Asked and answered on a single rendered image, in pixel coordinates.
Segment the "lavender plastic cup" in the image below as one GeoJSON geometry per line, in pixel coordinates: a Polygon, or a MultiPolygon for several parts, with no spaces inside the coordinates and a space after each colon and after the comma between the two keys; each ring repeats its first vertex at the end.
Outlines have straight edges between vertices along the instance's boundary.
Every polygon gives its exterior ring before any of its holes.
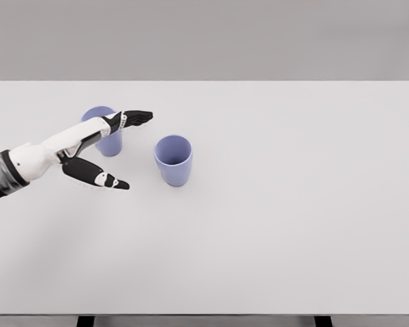
{"type": "Polygon", "coordinates": [[[154,158],[162,178],[173,187],[188,181],[192,170],[192,145],[183,136],[169,135],[157,141],[154,158]]]}
{"type": "MultiPolygon", "coordinates": [[[[81,121],[88,121],[94,117],[108,116],[109,114],[116,114],[117,112],[112,108],[106,106],[98,106],[86,111],[81,121]]],[[[123,139],[121,130],[102,138],[95,144],[96,149],[105,157],[114,157],[122,150],[123,139]]]]}

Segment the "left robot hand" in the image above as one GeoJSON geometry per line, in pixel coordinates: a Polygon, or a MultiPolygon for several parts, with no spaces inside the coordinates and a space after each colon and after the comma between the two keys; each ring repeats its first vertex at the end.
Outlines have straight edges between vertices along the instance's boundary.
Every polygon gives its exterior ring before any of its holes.
{"type": "Polygon", "coordinates": [[[64,174],[96,187],[128,190],[130,185],[127,182],[80,158],[80,154],[117,130],[141,126],[152,118],[152,112],[142,110],[127,110],[94,117],[49,137],[41,144],[57,154],[64,174]]]}

